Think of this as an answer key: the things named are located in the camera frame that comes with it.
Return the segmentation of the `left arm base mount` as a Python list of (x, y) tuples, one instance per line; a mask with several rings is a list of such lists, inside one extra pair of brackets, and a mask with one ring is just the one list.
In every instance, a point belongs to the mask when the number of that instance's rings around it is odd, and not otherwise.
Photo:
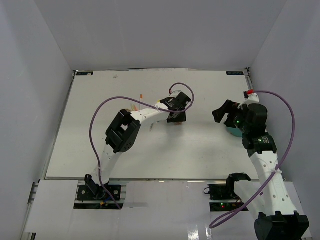
[(124, 206), (126, 187), (120, 184), (96, 183), (87, 174), (78, 183), (73, 208), (76, 210), (120, 210)]

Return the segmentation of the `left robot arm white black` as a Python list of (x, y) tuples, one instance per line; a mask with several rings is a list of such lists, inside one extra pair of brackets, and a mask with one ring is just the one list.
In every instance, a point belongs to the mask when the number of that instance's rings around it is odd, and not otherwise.
[[(89, 141), (97, 158), (97, 167), (94, 172), (86, 174), (84, 178), (90, 196), (96, 200), (101, 200), (106, 195), (109, 195), (111, 199), (114, 199), (106, 185), (109, 183), (111, 173), (120, 156), (135, 144), (141, 127), (161, 121), (167, 121), (168, 123), (185, 122), (186, 110), (193, 105), (195, 99), (195, 95), (193, 93), (191, 95), (192, 98), (189, 98), (182, 91), (174, 91), (154, 105), (124, 96), (111, 97), (102, 102), (95, 110), (89, 126)], [(99, 155), (92, 136), (94, 121), (99, 110), (106, 103), (116, 99), (140, 103), (146, 108), (136, 111), (120, 110), (105, 132), (103, 154)]]

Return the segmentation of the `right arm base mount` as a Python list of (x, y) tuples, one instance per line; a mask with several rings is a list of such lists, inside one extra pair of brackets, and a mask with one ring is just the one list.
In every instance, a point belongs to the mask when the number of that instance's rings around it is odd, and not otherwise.
[(242, 200), (232, 196), (226, 184), (209, 184), (204, 188), (203, 193), (209, 197), (211, 212), (229, 212), (242, 205)]

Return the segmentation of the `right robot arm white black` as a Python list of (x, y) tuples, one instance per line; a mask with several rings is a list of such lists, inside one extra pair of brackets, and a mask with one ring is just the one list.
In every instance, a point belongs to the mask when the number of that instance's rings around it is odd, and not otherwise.
[(240, 130), (242, 144), (257, 172), (259, 188), (246, 173), (230, 174), (225, 187), (226, 195), (233, 200), (240, 198), (254, 218), (257, 239), (302, 239), (310, 223), (293, 204), (278, 168), (278, 150), (266, 131), (267, 108), (259, 103), (239, 104), (227, 100), (212, 115), (217, 123), (227, 117), (224, 124)]

